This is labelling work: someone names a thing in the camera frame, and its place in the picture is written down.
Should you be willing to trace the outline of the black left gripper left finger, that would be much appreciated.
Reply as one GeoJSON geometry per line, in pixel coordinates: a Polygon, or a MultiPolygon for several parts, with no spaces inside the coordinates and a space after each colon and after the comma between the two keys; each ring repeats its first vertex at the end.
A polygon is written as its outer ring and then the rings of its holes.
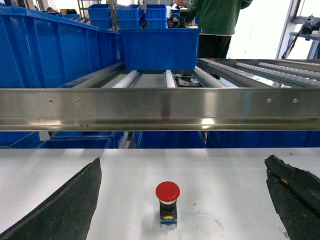
{"type": "Polygon", "coordinates": [[[2,240],[85,240],[97,208],[100,158],[87,164],[30,213],[0,234],[2,240]]]}

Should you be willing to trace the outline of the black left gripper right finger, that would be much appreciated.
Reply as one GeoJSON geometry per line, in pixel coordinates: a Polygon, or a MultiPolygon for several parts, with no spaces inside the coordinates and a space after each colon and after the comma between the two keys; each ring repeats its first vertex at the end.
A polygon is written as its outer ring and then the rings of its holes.
{"type": "Polygon", "coordinates": [[[275,155],[264,160],[267,188],[291,240],[320,238],[320,178],[275,155]]]}

